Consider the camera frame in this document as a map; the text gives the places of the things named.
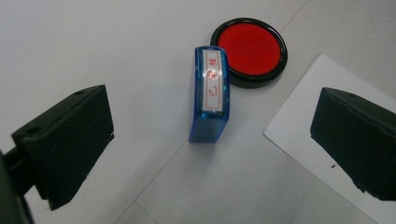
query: round ink pad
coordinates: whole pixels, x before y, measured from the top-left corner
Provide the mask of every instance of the round ink pad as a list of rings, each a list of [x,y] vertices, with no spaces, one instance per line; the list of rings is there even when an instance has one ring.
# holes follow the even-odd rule
[[[278,77],[288,61],[282,36],[263,21],[238,18],[224,22],[210,45],[225,49],[231,84],[259,88]]]

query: white paper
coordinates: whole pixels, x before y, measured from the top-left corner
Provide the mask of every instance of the white paper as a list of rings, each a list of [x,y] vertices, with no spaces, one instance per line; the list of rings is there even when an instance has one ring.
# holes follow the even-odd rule
[[[396,113],[396,101],[326,55],[320,55],[265,130],[265,135],[311,173],[378,223],[394,223],[396,202],[362,193],[313,139],[310,127],[323,87],[355,93]]]

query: white surface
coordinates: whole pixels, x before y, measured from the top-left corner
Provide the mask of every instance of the white surface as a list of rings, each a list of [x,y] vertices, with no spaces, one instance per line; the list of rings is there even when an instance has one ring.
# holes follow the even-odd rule
[[[396,202],[361,193],[337,162],[311,138],[310,128],[322,88],[351,92],[396,113],[396,101],[367,81],[320,55],[265,130],[265,135],[311,173],[378,223],[396,220]]]
[[[332,190],[311,185],[262,129],[321,52],[396,98],[395,8],[394,0],[0,1],[0,148],[14,147],[12,132],[67,95],[106,84],[116,138],[68,205],[51,212],[28,192],[36,223],[301,220],[310,216],[302,208],[339,204],[306,200]],[[288,65],[265,88],[232,87],[215,146],[186,144],[193,49],[238,17],[274,26]]]

